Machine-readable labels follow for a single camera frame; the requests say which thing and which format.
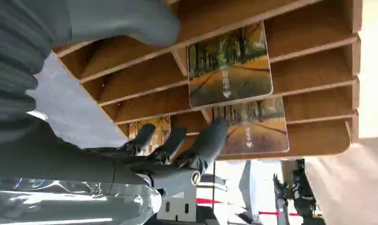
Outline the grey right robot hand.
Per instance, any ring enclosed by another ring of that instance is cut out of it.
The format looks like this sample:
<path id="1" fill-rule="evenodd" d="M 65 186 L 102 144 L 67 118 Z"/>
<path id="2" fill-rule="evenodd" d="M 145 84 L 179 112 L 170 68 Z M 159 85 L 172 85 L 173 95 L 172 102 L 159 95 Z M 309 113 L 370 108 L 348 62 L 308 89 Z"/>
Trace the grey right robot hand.
<path id="1" fill-rule="evenodd" d="M 82 149 L 31 115 L 27 94 L 57 46 L 119 35 L 168 46 L 179 30 L 161 0 L 0 0 L 0 225 L 143 225 L 164 198 L 198 184 L 223 149 L 224 119 L 171 161 L 184 128 L 149 156 L 140 152 L 151 124 L 121 147 Z"/>

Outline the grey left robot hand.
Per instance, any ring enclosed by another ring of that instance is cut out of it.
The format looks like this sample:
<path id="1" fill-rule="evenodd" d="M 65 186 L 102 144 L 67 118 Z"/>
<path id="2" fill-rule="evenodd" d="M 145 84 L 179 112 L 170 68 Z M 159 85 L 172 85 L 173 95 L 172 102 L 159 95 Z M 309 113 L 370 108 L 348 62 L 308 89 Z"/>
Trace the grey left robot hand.
<path id="1" fill-rule="evenodd" d="M 288 183 L 287 182 L 281 183 L 276 173 L 273 174 L 273 183 L 274 183 L 274 194 L 276 198 L 281 198 L 281 199 L 286 200 L 287 193 L 289 190 Z"/>

